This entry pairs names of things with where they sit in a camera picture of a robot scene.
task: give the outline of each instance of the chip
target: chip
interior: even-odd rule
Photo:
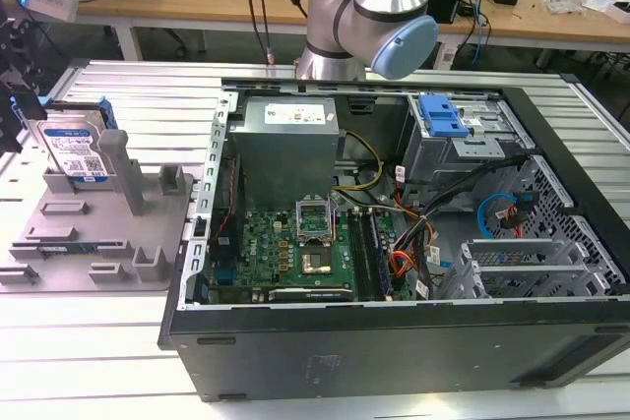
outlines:
[[[330,248],[305,248],[302,251],[303,274],[330,274],[333,272]]]

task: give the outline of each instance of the metal slatted table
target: metal slatted table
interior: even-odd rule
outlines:
[[[112,102],[144,171],[182,164],[200,177],[221,77],[291,77],[289,67],[93,61],[51,92]],[[580,85],[559,76],[422,71],[409,81],[525,88],[630,223],[629,137]],[[0,263],[43,191],[46,155],[28,136],[0,157]],[[190,234],[184,228],[183,239]],[[630,352],[560,390],[480,391],[205,404],[174,352],[158,349],[165,293],[0,297],[2,418],[589,418],[630,417]]]

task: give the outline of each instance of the ram slot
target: ram slot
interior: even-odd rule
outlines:
[[[363,248],[365,250],[365,263],[370,277],[372,294],[376,300],[383,300],[385,293],[381,284],[381,274],[379,271],[380,261],[383,260],[383,253],[379,251],[379,245],[374,243],[375,229],[372,226],[372,213],[365,212],[361,216],[361,232],[363,236]]]
[[[367,266],[367,255],[361,232],[359,215],[352,210],[347,211],[347,232],[350,240],[350,251],[354,266],[354,284],[358,300],[374,300],[372,295],[372,282]]]
[[[378,270],[378,279],[381,283],[381,295],[389,295],[392,293],[392,283],[390,281],[389,267],[385,259],[385,251],[381,246],[381,239],[378,233],[378,223],[376,222],[376,215],[371,213],[370,219],[370,234],[369,234],[369,247],[373,249],[373,262]]]

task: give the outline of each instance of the power supply label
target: power supply label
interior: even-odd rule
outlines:
[[[326,125],[324,105],[316,103],[270,103],[265,106],[268,125]]]
[[[89,130],[49,129],[44,135],[50,150],[69,177],[103,177],[105,166],[100,155],[91,148],[94,142]]]

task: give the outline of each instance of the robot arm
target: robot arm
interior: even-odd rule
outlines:
[[[401,79],[428,57],[438,27],[428,0],[309,0],[300,79],[358,80],[365,65]]]

